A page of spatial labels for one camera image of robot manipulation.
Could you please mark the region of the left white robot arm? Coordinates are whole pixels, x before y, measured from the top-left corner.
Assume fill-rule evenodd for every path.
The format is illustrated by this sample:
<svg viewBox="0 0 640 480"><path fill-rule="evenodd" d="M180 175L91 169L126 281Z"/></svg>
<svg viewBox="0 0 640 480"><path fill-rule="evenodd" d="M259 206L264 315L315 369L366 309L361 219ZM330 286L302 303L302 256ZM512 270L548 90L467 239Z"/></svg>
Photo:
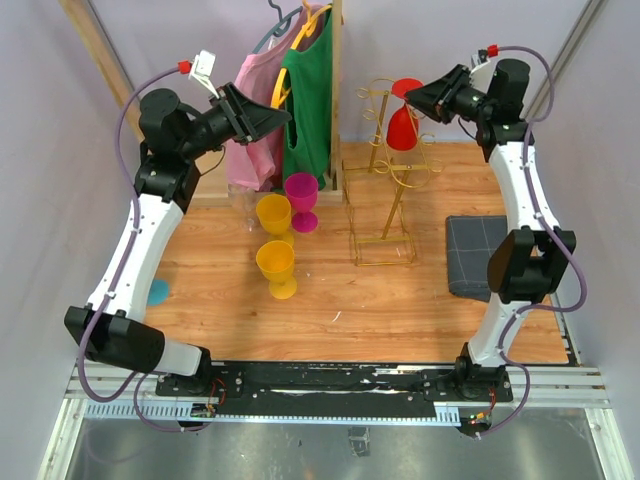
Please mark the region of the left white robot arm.
<svg viewBox="0 0 640 480"><path fill-rule="evenodd" d="M249 99L232 83L217 88L209 103L207 111L199 112L166 88L141 99L143 140L128 219L99 285L84 306L70 307L64 317L79 346L80 383L98 402L116 397L91 389L87 361L132 375L168 374L195 396L213 386L208 349L172 340L145 324L151 284L201 178L197 159L223 150L229 141L247 145L261 140L291 116Z"/></svg>

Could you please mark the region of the red plastic wine glass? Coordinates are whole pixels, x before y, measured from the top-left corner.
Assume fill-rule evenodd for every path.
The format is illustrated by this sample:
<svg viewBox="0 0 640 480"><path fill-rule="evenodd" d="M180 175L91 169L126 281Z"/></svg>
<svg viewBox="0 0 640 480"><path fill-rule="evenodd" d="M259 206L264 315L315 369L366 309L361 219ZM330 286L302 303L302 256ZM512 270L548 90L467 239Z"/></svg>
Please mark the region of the red plastic wine glass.
<svg viewBox="0 0 640 480"><path fill-rule="evenodd" d="M396 80L391 87L391 94L403 101L402 106L393 113L388 123L386 141L393 150L409 151L417 145L420 122L411 112L406 102L406 94L422 86L420 80L405 77Z"/></svg>

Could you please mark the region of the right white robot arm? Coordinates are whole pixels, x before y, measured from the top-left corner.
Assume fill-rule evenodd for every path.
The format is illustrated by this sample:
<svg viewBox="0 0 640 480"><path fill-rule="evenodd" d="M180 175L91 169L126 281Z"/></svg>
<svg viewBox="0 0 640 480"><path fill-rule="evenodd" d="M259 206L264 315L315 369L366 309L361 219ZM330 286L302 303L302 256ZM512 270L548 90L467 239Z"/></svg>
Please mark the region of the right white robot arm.
<svg viewBox="0 0 640 480"><path fill-rule="evenodd" d="M457 65L405 95L411 107L436 122L460 117L476 125L476 142L498 181L508 229L488 262L491 296L481 326L451 371L424 371L423 386L429 399L505 402L512 398L505 356L529 312L557 290L576 235L562 229L549 208L521 116L529 65L513 58L498 61L486 90L476 87L476 73Z"/></svg>

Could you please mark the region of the magenta plastic wine glass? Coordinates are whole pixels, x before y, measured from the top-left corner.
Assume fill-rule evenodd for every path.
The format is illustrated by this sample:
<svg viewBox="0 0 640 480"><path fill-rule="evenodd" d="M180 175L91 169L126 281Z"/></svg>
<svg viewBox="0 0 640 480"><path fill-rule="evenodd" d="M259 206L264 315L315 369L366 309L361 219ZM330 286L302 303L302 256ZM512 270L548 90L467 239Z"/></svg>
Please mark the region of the magenta plastic wine glass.
<svg viewBox="0 0 640 480"><path fill-rule="evenodd" d="M294 210L292 227L299 233L311 233L318 226L318 218L313 212L318 198L317 179L309 173L295 173L286 179L284 189Z"/></svg>

